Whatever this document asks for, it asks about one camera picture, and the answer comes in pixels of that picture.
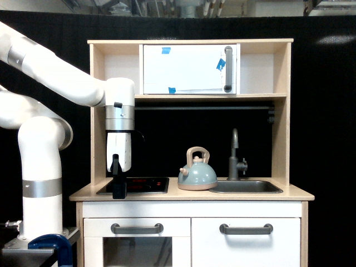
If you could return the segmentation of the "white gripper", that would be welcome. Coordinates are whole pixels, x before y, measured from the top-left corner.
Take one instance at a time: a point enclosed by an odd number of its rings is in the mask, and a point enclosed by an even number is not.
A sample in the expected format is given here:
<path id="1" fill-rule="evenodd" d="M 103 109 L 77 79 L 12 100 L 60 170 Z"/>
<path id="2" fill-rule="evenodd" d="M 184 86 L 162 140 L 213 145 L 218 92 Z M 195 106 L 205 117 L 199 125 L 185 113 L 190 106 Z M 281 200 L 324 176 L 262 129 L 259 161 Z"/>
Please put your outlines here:
<path id="1" fill-rule="evenodd" d="M 107 134 L 107 171 L 112 172 L 113 199 L 125 199 L 127 183 L 123 172 L 131 168 L 131 134 L 128 132 L 109 132 Z"/>

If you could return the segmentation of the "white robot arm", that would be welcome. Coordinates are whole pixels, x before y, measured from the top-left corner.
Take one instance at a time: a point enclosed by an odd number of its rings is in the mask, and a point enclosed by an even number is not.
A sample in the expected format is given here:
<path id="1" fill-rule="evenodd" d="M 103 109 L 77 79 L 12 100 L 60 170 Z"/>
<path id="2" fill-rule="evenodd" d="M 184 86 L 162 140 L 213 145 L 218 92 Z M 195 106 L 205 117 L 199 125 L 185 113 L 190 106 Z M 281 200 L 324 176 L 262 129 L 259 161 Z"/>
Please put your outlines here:
<path id="1" fill-rule="evenodd" d="M 135 107 L 131 79 L 96 79 L 6 24 L 1 24 L 1 61 L 73 103 L 104 107 L 107 169 L 122 178 L 131 168 Z M 31 241 L 46 234 L 61 234 L 60 151 L 72 142 L 71 126 L 37 100 L 1 88 L 1 127 L 18 131 L 23 195 L 20 238 Z"/>

